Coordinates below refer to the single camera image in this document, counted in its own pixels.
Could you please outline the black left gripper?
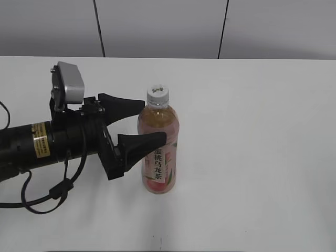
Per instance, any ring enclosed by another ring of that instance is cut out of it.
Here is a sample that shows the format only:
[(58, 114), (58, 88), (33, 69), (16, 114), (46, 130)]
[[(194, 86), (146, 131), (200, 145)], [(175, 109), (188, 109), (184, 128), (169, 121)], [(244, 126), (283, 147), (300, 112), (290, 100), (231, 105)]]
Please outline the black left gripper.
[(54, 110), (50, 99), (52, 157), (56, 162), (97, 154), (109, 180), (124, 176), (148, 154), (166, 145), (165, 132), (141, 135), (118, 134), (118, 148), (112, 143), (107, 126), (132, 116), (145, 107), (143, 100), (113, 97), (105, 93), (84, 99), (78, 110)]

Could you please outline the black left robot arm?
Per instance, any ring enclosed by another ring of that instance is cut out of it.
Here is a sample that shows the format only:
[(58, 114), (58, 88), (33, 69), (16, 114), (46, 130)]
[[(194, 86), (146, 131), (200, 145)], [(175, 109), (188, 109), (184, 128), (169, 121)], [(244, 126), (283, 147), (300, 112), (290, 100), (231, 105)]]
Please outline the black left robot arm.
[(113, 145), (107, 127), (137, 116), (143, 100), (122, 99), (100, 93), (84, 98), (78, 110), (51, 110), (52, 120), (1, 130), (1, 181), (25, 170), (97, 154), (107, 178), (124, 176), (146, 155), (166, 144), (165, 132), (118, 134)]

